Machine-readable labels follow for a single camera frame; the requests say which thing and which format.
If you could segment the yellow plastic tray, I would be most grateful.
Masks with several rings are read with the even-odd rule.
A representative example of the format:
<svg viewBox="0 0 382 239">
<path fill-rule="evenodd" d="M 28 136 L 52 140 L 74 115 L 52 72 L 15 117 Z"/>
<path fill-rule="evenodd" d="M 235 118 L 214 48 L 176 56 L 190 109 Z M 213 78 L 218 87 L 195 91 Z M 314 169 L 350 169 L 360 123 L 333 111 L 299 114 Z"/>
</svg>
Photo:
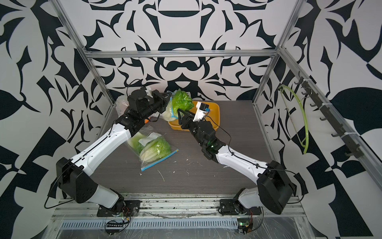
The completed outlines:
<svg viewBox="0 0 382 239">
<path fill-rule="evenodd" d="M 213 129 L 217 131 L 220 126 L 220 107 L 217 103 L 214 103 L 214 102 L 203 102 L 203 103 L 209 105 L 209 110 L 210 110 L 207 116 L 205 117 L 205 119 L 207 121 L 210 121 L 213 126 Z M 168 124 L 173 130 L 186 131 L 185 129 L 181 128 L 178 120 L 169 121 Z"/>
</svg>

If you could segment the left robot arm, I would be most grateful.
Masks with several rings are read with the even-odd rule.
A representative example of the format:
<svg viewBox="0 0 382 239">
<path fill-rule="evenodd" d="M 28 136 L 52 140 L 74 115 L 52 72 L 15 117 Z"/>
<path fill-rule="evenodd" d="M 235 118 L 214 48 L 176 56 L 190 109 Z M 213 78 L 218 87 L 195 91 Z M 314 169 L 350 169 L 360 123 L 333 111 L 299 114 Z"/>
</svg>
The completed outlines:
<svg viewBox="0 0 382 239">
<path fill-rule="evenodd" d="M 123 212 L 123 196 L 97 184 L 91 175 L 115 149 L 138 133 L 147 119 L 155 113 L 163 113 L 170 98 L 169 92 L 150 92 L 145 87 L 133 91 L 127 97 L 127 109 L 104 135 L 84 151 L 56 163 L 58 188 L 78 204 L 90 202 L 114 213 Z"/>
</svg>

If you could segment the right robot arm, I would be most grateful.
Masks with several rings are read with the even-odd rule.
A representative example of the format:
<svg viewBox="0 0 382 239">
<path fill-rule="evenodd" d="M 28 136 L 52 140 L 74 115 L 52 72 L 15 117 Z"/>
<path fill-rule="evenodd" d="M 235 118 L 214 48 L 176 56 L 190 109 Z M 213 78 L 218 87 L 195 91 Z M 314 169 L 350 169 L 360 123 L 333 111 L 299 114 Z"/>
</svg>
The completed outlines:
<svg viewBox="0 0 382 239">
<path fill-rule="evenodd" d="M 216 137 L 211 122 L 205 120 L 204 112 L 199 118 L 196 116 L 198 114 L 190 111 L 178 110 L 181 128 L 190 131 L 204 156 L 236 170 L 257 185 L 237 194 L 238 205 L 245 209 L 263 206 L 280 215 L 291 196 L 296 194 L 296 185 L 290 180 L 287 170 L 274 160 L 266 163 L 235 151 Z"/>
</svg>

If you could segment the white plush toy pink shirt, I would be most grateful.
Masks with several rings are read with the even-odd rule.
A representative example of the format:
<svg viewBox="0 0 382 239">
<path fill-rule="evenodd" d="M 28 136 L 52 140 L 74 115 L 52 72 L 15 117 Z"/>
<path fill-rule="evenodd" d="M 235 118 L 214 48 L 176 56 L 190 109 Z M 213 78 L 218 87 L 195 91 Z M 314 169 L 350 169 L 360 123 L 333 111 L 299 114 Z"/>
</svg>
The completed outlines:
<svg viewBox="0 0 382 239">
<path fill-rule="evenodd" d="M 119 96 L 116 99 L 115 104 L 116 104 L 115 109 L 116 109 L 117 115 L 118 115 L 118 117 L 120 117 L 124 114 L 127 107 L 129 106 L 127 95 Z"/>
</svg>

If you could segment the right green led board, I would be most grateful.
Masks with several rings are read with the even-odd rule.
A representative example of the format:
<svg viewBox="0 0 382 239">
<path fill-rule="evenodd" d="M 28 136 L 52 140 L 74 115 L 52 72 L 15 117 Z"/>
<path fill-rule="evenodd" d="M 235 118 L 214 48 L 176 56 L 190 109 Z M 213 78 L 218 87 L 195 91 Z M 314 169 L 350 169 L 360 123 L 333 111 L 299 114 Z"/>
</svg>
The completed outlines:
<svg viewBox="0 0 382 239">
<path fill-rule="evenodd" d="M 251 220 L 238 219 L 237 224 L 237 230 L 240 234 L 245 235 L 253 230 L 253 222 Z"/>
</svg>

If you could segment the left black electronics board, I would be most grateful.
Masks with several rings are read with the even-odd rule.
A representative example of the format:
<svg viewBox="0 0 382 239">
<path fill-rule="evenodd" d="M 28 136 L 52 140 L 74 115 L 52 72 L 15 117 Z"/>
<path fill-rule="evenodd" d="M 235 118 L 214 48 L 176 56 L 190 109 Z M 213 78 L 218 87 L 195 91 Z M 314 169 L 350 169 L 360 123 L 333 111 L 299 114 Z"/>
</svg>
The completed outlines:
<svg viewBox="0 0 382 239">
<path fill-rule="evenodd" d="M 104 232 L 108 235 L 114 235 L 125 230 L 130 224 L 130 221 L 117 222 L 111 220 L 104 225 Z"/>
</svg>

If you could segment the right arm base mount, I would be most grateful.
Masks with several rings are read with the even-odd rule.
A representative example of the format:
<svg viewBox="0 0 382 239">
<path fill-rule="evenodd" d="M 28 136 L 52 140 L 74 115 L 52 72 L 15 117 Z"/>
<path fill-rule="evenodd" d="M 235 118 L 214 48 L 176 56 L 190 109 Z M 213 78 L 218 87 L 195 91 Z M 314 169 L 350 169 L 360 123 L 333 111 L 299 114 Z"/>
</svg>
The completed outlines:
<svg viewBox="0 0 382 239">
<path fill-rule="evenodd" d="M 261 207 L 253 207 L 251 209 L 247 209 L 244 206 L 242 206 L 238 200 L 221 199 L 219 201 L 218 212 L 221 215 L 257 216 L 262 214 L 262 209 Z"/>
</svg>

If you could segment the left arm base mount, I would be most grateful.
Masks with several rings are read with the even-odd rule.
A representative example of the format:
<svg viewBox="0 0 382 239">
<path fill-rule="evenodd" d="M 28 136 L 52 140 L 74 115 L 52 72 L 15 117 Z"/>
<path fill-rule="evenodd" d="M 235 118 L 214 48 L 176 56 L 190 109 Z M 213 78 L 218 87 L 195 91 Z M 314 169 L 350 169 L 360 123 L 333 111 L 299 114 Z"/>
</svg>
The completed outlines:
<svg viewBox="0 0 382 239">
<path fill-rule="evenodd" d="M 119 200 L 112 208 L 100 206 L 96 216 L 100 218 L 136 216 L 140 211 L 140 204 L 140 200 L 125 200 L 124 202 Z"/>
</svg>

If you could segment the black wall hook rail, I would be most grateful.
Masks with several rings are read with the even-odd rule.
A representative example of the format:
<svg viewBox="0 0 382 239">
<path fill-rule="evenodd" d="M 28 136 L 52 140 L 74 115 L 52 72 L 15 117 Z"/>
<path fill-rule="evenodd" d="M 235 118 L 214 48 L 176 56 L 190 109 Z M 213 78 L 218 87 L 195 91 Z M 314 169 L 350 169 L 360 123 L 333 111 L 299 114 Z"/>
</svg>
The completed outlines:
<svg viewBox="0 0 382 239">
<path fill-rule="evenodd" d="M 320 120 L 327 121 L 335 130 L 335 133 L 331 136 L 340 138 L 347 146 L 348 150 L 345 152 L 345 155 L 347 157 L 354 156 L 357 159 L 364 156 L 361 144 L 356 140 L 358 134 L 346 125 L 343 117 L 340 116 L 334 105 L 323 95 L 314 81 L 310 78 L 306 79 L 302 77 L 301 73 L 298 72 L 298 81 L 296 84 L 304 88 L 304 97 L 311 98 L 313 101 L 310 106 L 322 113 L 323 117 L 321 117 Z"/>
</svg>

